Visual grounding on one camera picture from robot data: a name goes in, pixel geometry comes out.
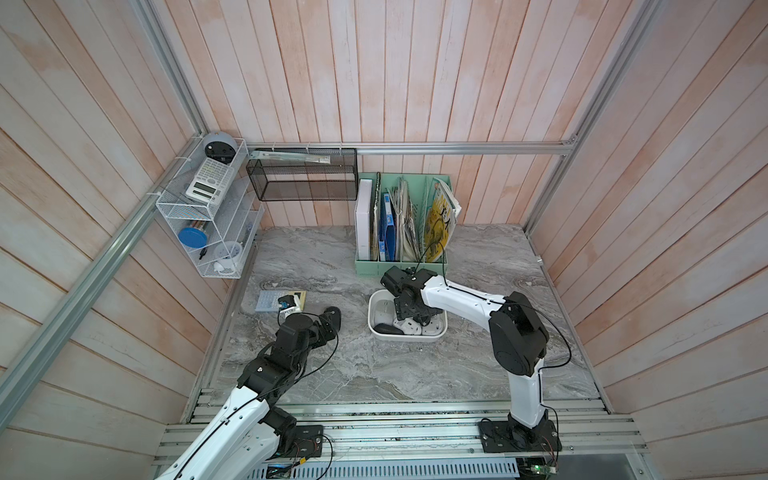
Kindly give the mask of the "white storage box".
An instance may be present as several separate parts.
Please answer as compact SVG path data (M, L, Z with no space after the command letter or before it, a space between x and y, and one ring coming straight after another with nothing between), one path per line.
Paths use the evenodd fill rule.
M448 330L448 317L446 313L441 313L435 317L441 317L445 322L445 331L437 337L428 336L410 336L410 335L381 335L374 331L374 326L378 323L392 324L399 328L401 321L396 318L394 308L394 297L387 290L378 290L374 292L368 303L368 327L373 336L378 340L390 342L406 343L432 343L441 339Z

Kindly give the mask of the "dark grey mouse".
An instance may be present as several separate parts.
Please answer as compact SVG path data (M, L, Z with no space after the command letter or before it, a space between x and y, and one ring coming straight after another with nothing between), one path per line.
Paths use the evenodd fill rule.
M374 331L381 335L404 335L402 329L392 324L378 323L374 326Z

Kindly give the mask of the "white mouse with label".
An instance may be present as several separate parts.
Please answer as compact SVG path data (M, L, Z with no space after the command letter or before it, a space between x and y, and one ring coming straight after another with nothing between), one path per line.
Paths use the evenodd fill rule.
M437 337L444 333L445 322L441 317L433 317L430 322L421 328L421 335L428 337Z

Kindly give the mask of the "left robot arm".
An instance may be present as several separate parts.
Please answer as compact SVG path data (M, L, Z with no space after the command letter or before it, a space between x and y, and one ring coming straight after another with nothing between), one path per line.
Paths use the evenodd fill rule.
M244 479L270 459L291 470L323 453L323 427L299 427L278 400L310 373L311 351L338 339L341 312L294 312L246 365L223 406L161 479Z

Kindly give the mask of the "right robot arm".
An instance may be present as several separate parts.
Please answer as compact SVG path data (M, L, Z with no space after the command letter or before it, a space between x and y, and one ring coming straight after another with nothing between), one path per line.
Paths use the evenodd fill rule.
M525 295L492 295L451 283L431 270L396 266L380 283L393 295L399 320L424 323L452 313L489 332L494 358L508 374L511 399L505 421L478 422L486 453L562 450L557 422L549 419L542 400L541 371L550 336L544 315Z

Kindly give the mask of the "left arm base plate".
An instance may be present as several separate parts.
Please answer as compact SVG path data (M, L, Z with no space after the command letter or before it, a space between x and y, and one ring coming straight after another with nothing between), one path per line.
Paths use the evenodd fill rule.
M299 425L280 434L276 452L270 460L314 458L322 455L322 425Z

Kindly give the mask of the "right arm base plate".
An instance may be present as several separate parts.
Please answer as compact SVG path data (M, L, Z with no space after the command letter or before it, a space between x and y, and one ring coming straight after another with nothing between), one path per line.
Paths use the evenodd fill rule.
M562 450L556 425L547 416L533 428L524 426L511 416L503 421L482 418L477 427L485 453L559 453Z

